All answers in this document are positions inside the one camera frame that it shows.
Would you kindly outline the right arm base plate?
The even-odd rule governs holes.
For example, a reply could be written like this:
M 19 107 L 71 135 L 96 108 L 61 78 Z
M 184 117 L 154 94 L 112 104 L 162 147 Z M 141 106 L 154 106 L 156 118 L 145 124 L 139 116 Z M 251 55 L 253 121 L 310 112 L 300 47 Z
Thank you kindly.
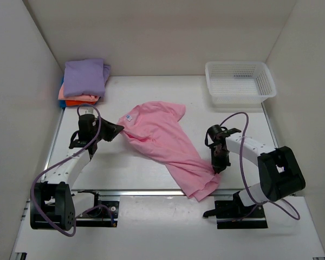
M 230 200 L 216 200 L 214 209 L 203 213 L 203 218 L 216 218 L 218 230 L 267 229 L 268 224 L 262 206 L 240 207 Z

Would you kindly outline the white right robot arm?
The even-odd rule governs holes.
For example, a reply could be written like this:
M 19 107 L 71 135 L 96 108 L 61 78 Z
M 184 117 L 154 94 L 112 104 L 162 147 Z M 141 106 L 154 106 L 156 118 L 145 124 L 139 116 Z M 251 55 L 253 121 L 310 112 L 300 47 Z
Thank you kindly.
M 225 207 L 218 207 L 204 213 L 204 217 L 224 212 L 246 216 L 256 205 L 274 203 L 301 191 L 306 186 L 301 169 L 291 148 L 274 148 L 252 138 L 241 135 L 236 128 L 219 125 L 210 127 L 205 136 L 205 145 L 211 150 L 211 164 L 219 174 L 231 165 L 229 154 L 236 153 L 240 160 L 246 159 L 257 166 L 259 183 L 246 185 L 235 193 Z

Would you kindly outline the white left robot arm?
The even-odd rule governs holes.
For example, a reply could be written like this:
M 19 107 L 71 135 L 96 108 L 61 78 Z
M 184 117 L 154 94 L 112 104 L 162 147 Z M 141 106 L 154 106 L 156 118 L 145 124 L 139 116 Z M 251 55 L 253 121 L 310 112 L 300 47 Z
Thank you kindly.
M 45 179 L 32 188 L 30 226 L 32 229 L 56 229 L 67 233 L 76 226 L 77 216 L 87 212 L 96 216 L 102 201 L 94 192 L 72 195 L 72 187 L 92 160 L 100 141 L 111 142 L 124 127 L 93 114 L 79 116 L 78 130 L 70 138 L 67 157 L 47 170 Z

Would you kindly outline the pink t-shirt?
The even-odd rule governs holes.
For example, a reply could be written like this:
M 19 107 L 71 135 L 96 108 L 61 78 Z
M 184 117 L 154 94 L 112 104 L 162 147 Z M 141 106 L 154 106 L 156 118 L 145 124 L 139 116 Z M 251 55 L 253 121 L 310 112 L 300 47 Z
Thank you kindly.
M 185 105 L 150 101 L 135 106 L 118 125 L 124 127 L 121 134 L 133 148 L 165 165 L 185 195 L 201 201 L 217 189 L 220 176 L 180 126 L 185 113 Z

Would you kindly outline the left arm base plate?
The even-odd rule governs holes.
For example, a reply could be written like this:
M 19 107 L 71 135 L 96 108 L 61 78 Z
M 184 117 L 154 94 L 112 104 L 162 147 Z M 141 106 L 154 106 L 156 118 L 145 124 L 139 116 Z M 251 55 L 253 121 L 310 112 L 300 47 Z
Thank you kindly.
M 118 225 L 120 201 L 105 200 L 100 201 L 104 207 L 93 209 L 87 213 L 80 215 L 76 220 L 77 227 L 91 228 L 116 228 Z

